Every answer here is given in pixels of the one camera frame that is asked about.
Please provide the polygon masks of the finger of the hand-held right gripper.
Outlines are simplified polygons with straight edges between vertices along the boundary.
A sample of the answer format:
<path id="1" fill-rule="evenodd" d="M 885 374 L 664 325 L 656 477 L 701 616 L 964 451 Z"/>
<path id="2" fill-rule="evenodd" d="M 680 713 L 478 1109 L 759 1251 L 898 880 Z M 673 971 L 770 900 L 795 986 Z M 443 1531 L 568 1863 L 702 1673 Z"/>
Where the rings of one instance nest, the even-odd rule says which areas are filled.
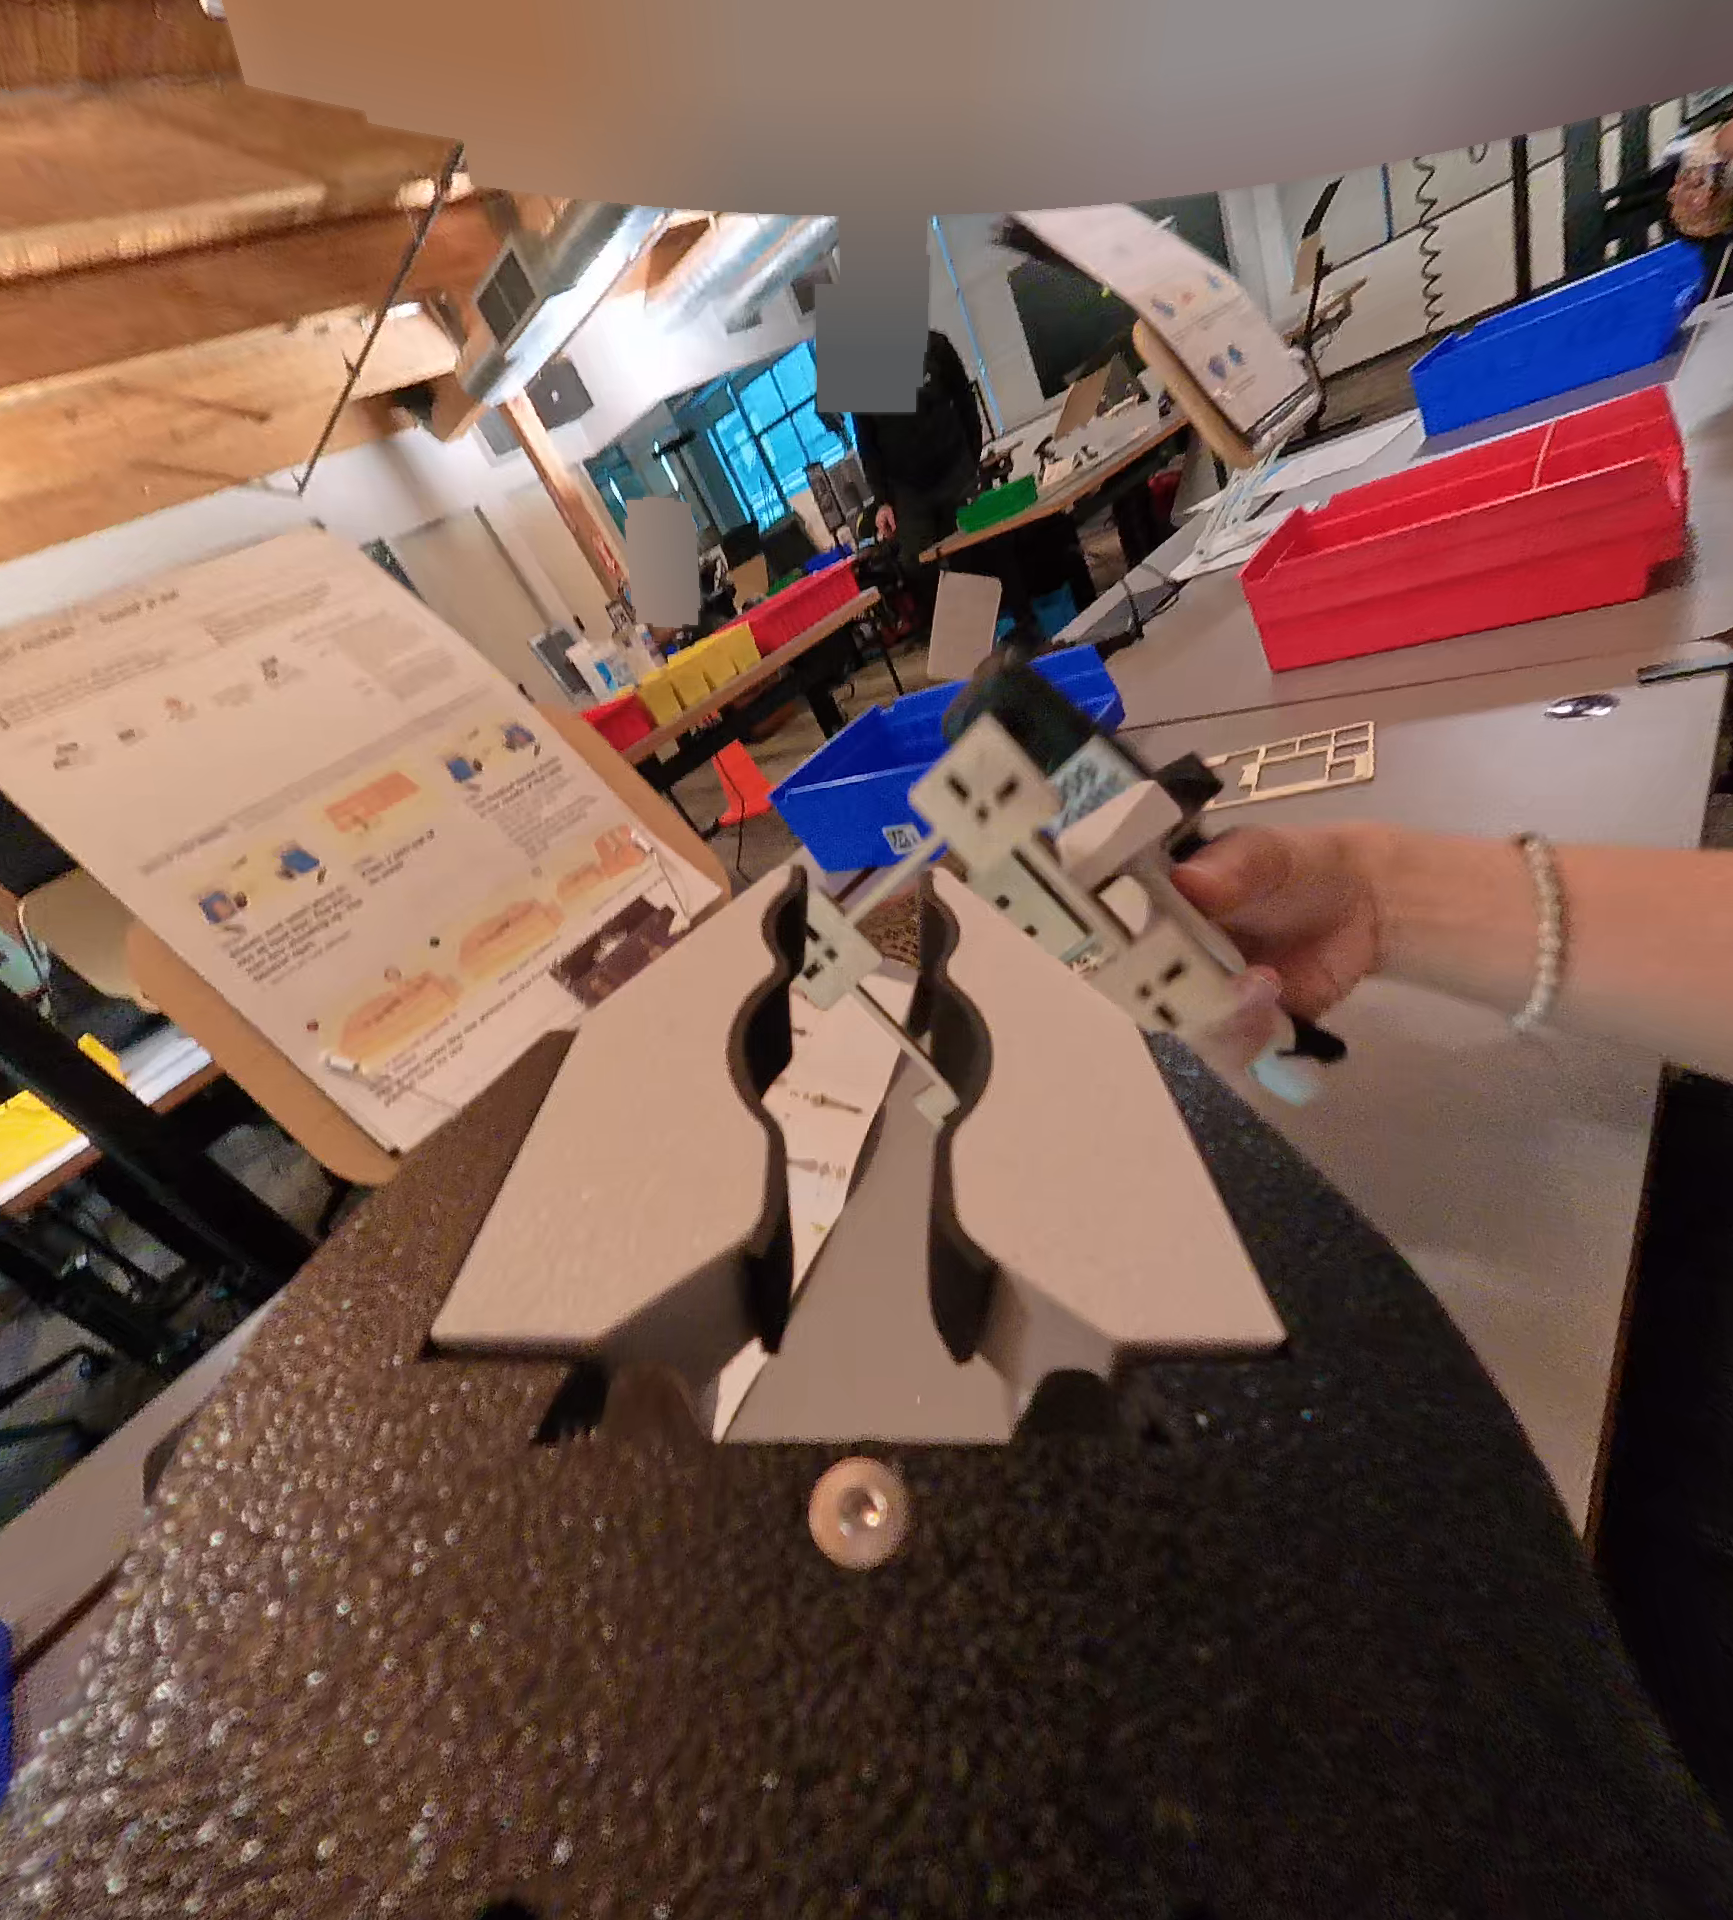
<path id="1" fill-rule="evenodd" d="M 1185 811 L 1159 782 L 1136 782 L 1091 811 L 1091 898 L 1167 856 Z"/>

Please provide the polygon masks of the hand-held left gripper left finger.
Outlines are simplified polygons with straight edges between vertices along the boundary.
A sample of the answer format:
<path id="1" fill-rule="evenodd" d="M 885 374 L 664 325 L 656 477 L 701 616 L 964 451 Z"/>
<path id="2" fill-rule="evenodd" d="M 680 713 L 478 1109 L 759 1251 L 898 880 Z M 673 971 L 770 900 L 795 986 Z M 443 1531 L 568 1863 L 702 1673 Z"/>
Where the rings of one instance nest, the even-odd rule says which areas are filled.
<path id="1" fill-rule="evenodd" d="M 781 1123 L 809 877 L 783 865 L 577 1029 L 431 1323 L 448 1357 L 718 1372 L 793 1308 Z"/>

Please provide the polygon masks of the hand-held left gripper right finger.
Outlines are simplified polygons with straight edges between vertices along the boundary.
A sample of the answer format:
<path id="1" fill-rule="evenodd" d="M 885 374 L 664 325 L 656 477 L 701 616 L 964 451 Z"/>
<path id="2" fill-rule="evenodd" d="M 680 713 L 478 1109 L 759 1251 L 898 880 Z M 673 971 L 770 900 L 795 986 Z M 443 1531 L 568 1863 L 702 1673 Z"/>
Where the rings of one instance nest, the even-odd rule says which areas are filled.
<path id="1" fill-rule="evenodd" d="M 1141 1030 L 968 885 L 919 891 L 932 1157 L 928 1296 L 961 1364 L 1122 1376 L 1267 1357 L 1285 1327 Z"/>

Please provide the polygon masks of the wooden tower base model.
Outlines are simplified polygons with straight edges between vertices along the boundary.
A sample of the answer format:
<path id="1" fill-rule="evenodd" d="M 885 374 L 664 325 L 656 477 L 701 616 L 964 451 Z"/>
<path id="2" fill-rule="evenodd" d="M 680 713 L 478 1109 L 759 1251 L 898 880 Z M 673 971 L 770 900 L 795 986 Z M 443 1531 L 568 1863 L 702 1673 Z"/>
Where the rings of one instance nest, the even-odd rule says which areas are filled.
<path id="1" fill-rule="evenodd" d="M 810 892 L 806 900 L 798 987 L 813 1007 L 832 1010 L 844 995 L 866 995 L 866 1013 L 875 1014 L 889 1035 L 896 1030 L 892 1014 L 875 1010 L 866 987 L 878 971 L 878 950 L 862 923 L 942 856 L 961 864 L 964 885 L 976 900 L 1101 992 L 1086 955 L 1091 933 L 1082 925 L 1082 904 L 1061 875 L 1033 861 L 1035 827 L 1052 811 L 1052 789 L 1007 732 L 989 721 L 965 732 L 957 758 L 939 761 L 911 789 L 911 805 L 930 816 L 924 839 L 866 892 L 861 906 L 842 906 L 825 892 Z"/>

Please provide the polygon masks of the person's right forearm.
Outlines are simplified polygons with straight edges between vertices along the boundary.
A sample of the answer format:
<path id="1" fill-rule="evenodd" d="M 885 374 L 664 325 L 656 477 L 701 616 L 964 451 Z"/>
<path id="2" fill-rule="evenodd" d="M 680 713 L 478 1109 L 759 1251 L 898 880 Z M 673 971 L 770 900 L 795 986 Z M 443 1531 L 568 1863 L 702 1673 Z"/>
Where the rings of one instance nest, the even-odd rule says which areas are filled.
<path id="1" fill-rule="evenodd" d="M 1389 834 L 1381 975 L 1733 1083 L 1733 853 Z"/>

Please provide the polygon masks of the person's right hand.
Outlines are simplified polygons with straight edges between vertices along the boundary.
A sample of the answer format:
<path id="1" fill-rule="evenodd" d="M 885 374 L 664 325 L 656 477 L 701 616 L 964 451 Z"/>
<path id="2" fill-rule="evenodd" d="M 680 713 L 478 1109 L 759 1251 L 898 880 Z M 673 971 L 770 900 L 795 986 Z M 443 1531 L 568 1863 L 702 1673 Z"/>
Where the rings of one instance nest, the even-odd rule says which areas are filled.
<path id="1" fill-rule="evenodd" d="M 1383 827 L 1235 827 L 1172 868 L 1174 891 L 1269 975 L 1282 1007 L 1322 1021 L 1381 965 Z"/>

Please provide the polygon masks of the folded assembly instruction booklet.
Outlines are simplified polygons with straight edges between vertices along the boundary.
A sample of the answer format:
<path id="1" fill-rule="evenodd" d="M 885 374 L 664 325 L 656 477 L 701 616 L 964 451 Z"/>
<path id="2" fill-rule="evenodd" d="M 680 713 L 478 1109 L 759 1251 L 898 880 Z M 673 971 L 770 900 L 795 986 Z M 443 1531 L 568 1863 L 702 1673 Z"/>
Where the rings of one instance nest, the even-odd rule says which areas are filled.
<path id="1" fill-rule="evenodd" d="M 764 1094 L 764 1109 L 783 1140 L 793 1281 L 802 1284 L 847 1207 L 900 1048 L 866 1013 L 866 995 L 818 1010 L 793 987 L 790 1024 L 793 1055 Z"/>

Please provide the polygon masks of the yellow plastic bin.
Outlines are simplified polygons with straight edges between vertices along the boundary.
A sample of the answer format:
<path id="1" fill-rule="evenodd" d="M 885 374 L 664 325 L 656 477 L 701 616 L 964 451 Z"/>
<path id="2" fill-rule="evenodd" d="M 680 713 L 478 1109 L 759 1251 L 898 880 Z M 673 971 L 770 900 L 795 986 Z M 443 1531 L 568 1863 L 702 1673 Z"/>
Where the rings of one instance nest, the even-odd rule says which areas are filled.
<path id="1" fill-rule="evenodd" d="M 733 628 L 687 644 L 687 648 L 671 655 L 660 668 L 644 677 L 637 682 L 637 701 L 656 727 L 671 727 L 757 664 L 753 629 L 748 622 L 734 622 Z"/>
<path id="2" fill-rule="evenodd" d="M 85 1147 L 88 1138 L 33 1091 L 0 1102 L 0 1188 L 22 1188 Z"/>

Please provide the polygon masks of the red divided plastic bin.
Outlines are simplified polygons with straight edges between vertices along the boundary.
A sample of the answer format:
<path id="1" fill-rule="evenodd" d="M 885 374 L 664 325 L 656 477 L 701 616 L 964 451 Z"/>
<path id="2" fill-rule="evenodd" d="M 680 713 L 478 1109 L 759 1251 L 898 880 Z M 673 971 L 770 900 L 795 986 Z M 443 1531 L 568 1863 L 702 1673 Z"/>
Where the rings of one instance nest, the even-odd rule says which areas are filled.
<path id="1" fill-rule="evenodd" d="M 1293 510 L 1236 587 L 1282 677 L 1638 602 L 1685 555 L 1688 453 L 1646 386 Z"/>

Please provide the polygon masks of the empty wooden parts frame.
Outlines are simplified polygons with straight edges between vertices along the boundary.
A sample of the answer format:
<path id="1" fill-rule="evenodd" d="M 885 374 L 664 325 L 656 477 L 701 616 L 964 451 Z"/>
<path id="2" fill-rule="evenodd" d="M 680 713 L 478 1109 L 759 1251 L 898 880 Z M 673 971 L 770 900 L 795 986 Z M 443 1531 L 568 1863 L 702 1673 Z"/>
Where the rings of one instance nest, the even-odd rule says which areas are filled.
<path id="1" fill-rule="evenodd" d="M 1377 729 L 1373 721 L 1293 732 L 1258 746 L 1210 755 L 1217 793 L 1208 811 L 1293 800 L 1374 782 Z"/>

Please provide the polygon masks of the metal ceiling duct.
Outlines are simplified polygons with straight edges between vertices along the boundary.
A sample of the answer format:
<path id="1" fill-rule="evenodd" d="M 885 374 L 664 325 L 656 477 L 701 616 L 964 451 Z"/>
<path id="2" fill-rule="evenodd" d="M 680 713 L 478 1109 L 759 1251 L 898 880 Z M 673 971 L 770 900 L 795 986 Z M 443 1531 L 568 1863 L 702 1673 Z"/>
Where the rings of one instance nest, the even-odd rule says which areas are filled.
<path id="1" fill-rule="evenodd" d="M 458 386 L 474 404 L 511 401 L 630 286 L 663 331 L 702 315 L 724 331 L 751 331 L 763 310 L 816 274 L 836 248 L 831 214 L 555 203 L 546 228 L 508 230 L 470 297 Z"/>

